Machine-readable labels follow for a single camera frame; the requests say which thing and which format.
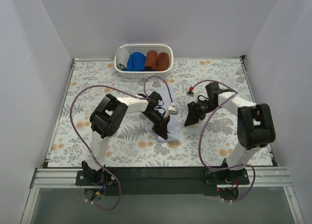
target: brown towel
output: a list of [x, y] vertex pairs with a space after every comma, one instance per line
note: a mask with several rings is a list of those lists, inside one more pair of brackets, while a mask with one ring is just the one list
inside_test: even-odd
[[155, 71], [157, 68], [157, 52], [149, 51], [146, 54], [146, 60], [144, 65], [145, 71]]
[[169, 66], [169, 56], [167, 53], [162, 52], [159, 54], [157, 59], [157, 71], [165, 71]]

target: basket rim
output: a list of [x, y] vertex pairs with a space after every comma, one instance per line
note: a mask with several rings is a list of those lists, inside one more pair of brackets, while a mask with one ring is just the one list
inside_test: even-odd
[[133, 45], [140, 45], [140, 46], [165, 46], [167, 47], [169, 50], [170, 50], [170, 55], [171, 55], [171, 65], [170, 67], [167, 69], [167, 70], [164, 70], [164, 71], [152, 71], [152, 72], [144, 72], [144, 71], [122, 71], [120, 69], [117, 68], [117, 61], [116, 61], [116, 53], [115, 53], [115, 57], [114, 57], [114, 68], [115, 70], [117, 70], [118, 72], [120, 73], [127, 73], [127, 74], [135, 74], [135, 73], [144, 73], [144, 74], [157, 74], [157, 73], [166, 73], [168, 72], [174, 65], [174, 54], [173, 54], [173, 51], [171, 49], [171, 47], [169, 47], [168, 45], [165, 45], [165, 44], [160, 44], [160, 43], [133, 43], [133, 44], [125, 44], [123, 46], [120, 46], [119, 48], [122, 48], [122, 47], [126, 47], [126, 46], [133, 46]]

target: gray wall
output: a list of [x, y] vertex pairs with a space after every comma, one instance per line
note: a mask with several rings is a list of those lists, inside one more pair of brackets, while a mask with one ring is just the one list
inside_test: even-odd
[[42, 0], [72, 58], [165, 43], [176, 57], [246, 55], [276, 0]]
[[40, 0], [0, 0], [0, 223], [20, 222], [71, 58]]
[[277, 0], [247, 55], [257, 102], [270, 105], [273, 153], [287, 166], [306, 223], [312, 220], [312, 0]]

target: perforated basket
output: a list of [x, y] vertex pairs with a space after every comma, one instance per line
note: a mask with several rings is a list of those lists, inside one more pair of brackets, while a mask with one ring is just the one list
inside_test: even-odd
[[150, 50], [156, 51], [158, 54], [161, 52], [165, 52], [169, 55], [169, 67], [165, 71], [154, 71], [154, 72], [145, 72], [145, 71], [140, 71], [140, 72], [127, 72], [127, 71], [122, 71], [117, 68], [117, 61], [116, 61], [116, 55], [114, 59], [114, 67], [115, 69], [123, 76], [124, 78], [128, 79], [145, 79], [148, 78], [151, 75], [157, 75], [160, 77], [165, 77], [169, 74], [170, 70], [173, 67], [174, 63], [174, 54], [172, 52], [172, 49], [164, 44], [126, 44], [121, 47], [124, 47], [128, 50], [130, 54], [134, 52], [140, 52], [144, 55], [146, 55]]

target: white cloth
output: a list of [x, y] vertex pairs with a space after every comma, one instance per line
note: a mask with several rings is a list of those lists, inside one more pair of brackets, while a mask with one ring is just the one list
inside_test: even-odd
[[[170, 89], [171, 97], [172, 97], [173, 101], [176, 103], [176, 97], [175, 97], [174, 91], [170, 85], [169, 85], [169, 89]], [[162, 107], [164, 109], [167, 109], [167, 107], [171, 105], [171, 100], [169, 97], [167, 87], [164, 85], [162, 87], [154, 88], [153, 91], [156, 91], [157, 93], [159, 93], [161, 95], [162, 100], [164, 101], [164, 105]], [[164, 140], [162, 137], [157, 135], [157, 141], [159, 141], [159, 142], [165, 142], [165, 141], [178, 142], [178, 141], [180, 141], [180, 127], [179, 127], [179, 121], [178, 121], [177, 115], [170, 115], [170, 121], [168, 123], [167, 129], [168, 129], [168, 139]]]
[[124, 47], [120, 47], [116, 51], [116, 64], [117, 68], [123, 70], [127, 68], [128, 59], [130, 57], [130, 53]]

